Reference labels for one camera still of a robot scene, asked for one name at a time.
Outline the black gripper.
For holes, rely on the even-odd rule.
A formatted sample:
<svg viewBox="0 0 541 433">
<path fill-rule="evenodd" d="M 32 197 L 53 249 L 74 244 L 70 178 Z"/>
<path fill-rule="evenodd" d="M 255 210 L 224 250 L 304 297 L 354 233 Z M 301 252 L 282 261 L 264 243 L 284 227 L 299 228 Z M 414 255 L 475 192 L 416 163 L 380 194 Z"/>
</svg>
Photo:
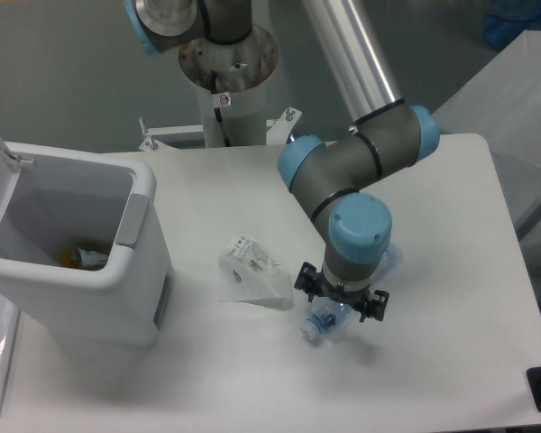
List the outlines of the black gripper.
<svg viewBox="0 0 541 433">
<path fill-rule="evenodd" d="M 372 276 L 359 281 L 341 280 L 329 270 L 319 272 L 314 265 L 303 262 L 294 288 L 307 294 L 307 300 L 315 297 L 349 305 L 361 313 L 359 321 L 367 318 L 383 321 L 390 294 L 385 290 L 370 291 Z"/>
</svg>

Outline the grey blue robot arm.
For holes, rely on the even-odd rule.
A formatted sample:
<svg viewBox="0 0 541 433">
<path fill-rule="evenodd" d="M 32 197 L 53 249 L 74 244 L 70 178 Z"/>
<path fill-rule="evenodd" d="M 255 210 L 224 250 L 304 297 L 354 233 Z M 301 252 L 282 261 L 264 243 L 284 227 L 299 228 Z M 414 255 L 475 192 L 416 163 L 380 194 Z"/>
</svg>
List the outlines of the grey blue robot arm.
<svg viewBox="0 0 541 433">
<path fill-rule="evenodd" d="M 197 91 L 208 147 L 266 141 L 264 83 L 278 63 L 273 37 L 252 18 L 249 1 L 128 1 L 143 49 L 179 52 Z M 353 119 L 332 143 L 305 135 L 290 143 L 278 171 L 326 244 L 323 264 L 304 263 L 295 286 L 309 298 L 349 305 L 383 319 L 388 294 L 371 290 L 390 242 L 391 216 L 366 188 L 431 155 L 440 141 L 434 117 L 399 93 L 371 24 L 355 1 L 306 1 L 304 10 Z"/>
</svg>

